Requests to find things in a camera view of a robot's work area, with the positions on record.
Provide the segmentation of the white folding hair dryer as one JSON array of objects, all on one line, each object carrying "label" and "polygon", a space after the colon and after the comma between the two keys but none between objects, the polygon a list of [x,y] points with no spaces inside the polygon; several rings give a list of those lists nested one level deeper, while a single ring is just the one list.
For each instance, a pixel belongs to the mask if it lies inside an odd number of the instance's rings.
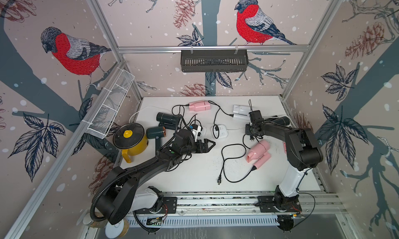
[{"label": "white folding hair dryer", "polygon": [[251,111],[250,106],[234,105],[233,118],[238,120],[250,121],[249,117],[250,111]]}]

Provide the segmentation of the white power strip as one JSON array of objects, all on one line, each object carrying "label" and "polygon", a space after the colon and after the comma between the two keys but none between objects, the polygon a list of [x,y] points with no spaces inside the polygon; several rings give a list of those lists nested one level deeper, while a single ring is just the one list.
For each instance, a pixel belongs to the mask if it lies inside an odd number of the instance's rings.
[{"label": "white power strip", "polygon": [[224,139],[228,137],[228,130],[225,125],[214,125],[212,134],[215,139]]}]

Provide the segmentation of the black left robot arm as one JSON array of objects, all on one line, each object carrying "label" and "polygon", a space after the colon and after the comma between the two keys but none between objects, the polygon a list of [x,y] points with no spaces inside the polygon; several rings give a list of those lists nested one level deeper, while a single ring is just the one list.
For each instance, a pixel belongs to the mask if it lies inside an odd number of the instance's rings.
[{"label": "black left robot arm", "polygon": [[113,168],[92,200],[91,219],[119,223],[128,215],[137,189],[145,182],[177,166],[184,155],[209,153],[215,145],[209,139],[195,141],[191,130],[181,129],[160,148],[155,157],[126,169]]}]

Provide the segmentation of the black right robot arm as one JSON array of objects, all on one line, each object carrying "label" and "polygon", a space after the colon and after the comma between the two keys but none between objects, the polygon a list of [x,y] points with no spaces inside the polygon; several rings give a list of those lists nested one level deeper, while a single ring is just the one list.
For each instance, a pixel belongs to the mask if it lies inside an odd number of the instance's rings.
[{"label": "black right robot arm", "polygon": [[309,128],[292,128],[287,117],[263,118],[259,110],[249,112],[250,123],[245,134],[250,139],[268,136],[283,141],[290,163],[282,182],[274,194],[274,207],[283,212],[298,203],[299,187],[305,175],[323,161],[323,154],[313,131]]}]

